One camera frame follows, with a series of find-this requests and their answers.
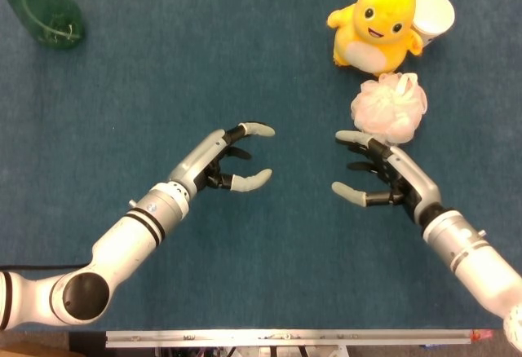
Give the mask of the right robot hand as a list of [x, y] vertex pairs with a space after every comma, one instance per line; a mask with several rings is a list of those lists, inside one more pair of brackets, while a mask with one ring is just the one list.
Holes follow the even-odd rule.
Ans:
[[427, 228], [433, 219], [448, 211], [435, 182], [397, 146], [354, 130], [339, 130], [335, 138], [351, 152], [366, 158], [350, 163], [348, 169], [367, 171], [388, 186], [386, 191], [364, 192], [334, 182], [331, 188], [337, 195], [360, 207], [401, 205], [410, 219], [422, 228]]

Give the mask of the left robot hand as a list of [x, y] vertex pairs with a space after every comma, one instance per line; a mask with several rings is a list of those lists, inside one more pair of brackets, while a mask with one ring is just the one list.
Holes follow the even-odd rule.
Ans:
[[261, 188], [272, 177], [271, 169], [242, 177], [223, 173], [219, 164], [228, 156], [249, 160], [251, 155], [235, 147], [234, 143], [252, 135], [272, 137], [275, 130], [271, 126], [253, 121], [242, 122], [230, 130], [215, 130], [170, 172], [168, 179], [181, 184], [190, 197], [194, 197], [205, 187], [233, 192], [251, 192]]

